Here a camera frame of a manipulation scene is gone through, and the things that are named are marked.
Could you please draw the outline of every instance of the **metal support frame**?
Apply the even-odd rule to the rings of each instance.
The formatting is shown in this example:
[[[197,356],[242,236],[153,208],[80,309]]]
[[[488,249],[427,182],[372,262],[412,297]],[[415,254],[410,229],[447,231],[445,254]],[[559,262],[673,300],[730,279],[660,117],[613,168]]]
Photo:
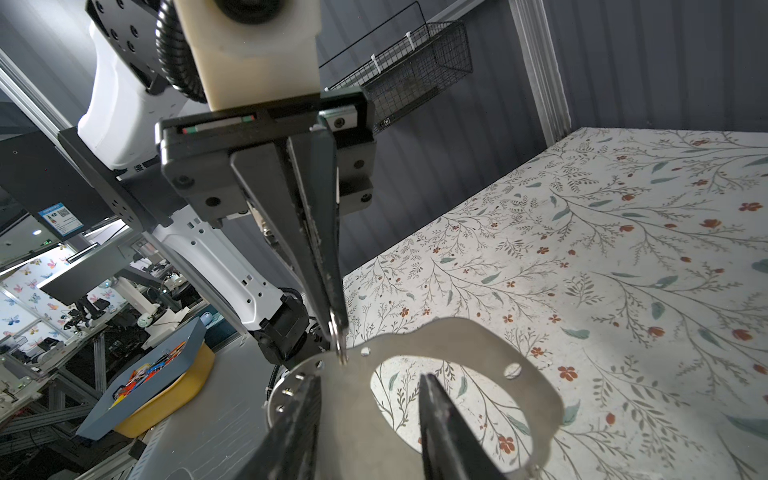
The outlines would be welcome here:
[[[107,389],[107,356],[104,348],[104,332],[94,340],[94,375],[96,390],[104,392]]]
[[[56,385],[48,387],[48,410],[62,410],[67,405],[67,396]]]
[[[10,435],[17,432],[26,432],[27,430],[39,429],[48,425],[66,422],[67,420],[79,419],[88,415],[92,409],[93,405],[79,405],[69,407],[68,409],[20,417],[13,420],[10,425],[3,429],[2,434]]]
[[[67,395],[78,401],[95,405],[101,398],[100,392],[97,392],[67,369],[59,369],[55,373],[55,381],[66,391]]]
[[[38,448],[46,443],[55,442],[60,438],[51,427],[15,433],[11,435],[10,440],[0,443],[0,456],[20,452],[21,450]]]
[[[543,0],[509,0],[520,38],[525,70],[531,84],[544,139],[550,147],[571,133],[571,116],[558,70]]]
[[[61,147],[57,135],[72,123],[35,87],[35,84],[0,48],[0,89],[18,105],[32,123],[56,146],[56,150],[83,177],[71,157]]]

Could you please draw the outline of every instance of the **metal ring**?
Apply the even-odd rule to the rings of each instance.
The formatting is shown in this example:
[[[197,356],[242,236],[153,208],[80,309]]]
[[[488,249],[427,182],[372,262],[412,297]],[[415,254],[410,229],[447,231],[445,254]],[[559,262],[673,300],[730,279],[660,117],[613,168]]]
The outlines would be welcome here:
[[[330,310],[331,323],[329,330],[331,332],[331,344],[336,351],[336,356],[339,357],[339,363],[346,364],[346,337],[339,331],[339,324],[336,321],[336,314],[333,310]]]

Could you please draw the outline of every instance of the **gray table surface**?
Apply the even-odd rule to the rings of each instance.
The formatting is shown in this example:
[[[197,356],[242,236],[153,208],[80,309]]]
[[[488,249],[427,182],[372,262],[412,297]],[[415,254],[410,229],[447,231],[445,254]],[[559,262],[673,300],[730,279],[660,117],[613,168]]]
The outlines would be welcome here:
[[[252,337],[217,351],[200,393],[164,420],[157,434],[149,431],[131,480],[233,478],[266,436],[262,405],[272,368]]]

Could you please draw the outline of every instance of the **workstation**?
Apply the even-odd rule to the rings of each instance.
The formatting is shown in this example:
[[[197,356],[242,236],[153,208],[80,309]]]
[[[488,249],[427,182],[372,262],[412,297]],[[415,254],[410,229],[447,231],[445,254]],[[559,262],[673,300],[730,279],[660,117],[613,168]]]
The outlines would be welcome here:
[[[0,480],[768,471],[747,3],[0,7]]]

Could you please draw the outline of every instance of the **cream-colored plastic housing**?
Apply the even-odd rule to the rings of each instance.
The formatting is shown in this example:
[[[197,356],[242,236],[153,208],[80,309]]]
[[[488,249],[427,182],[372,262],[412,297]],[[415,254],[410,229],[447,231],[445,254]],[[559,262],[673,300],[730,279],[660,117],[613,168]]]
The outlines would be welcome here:
[[[319,0],[285,0],[261,25],[231,20],[214,0],[174,5],[212,111],[319,92]]]

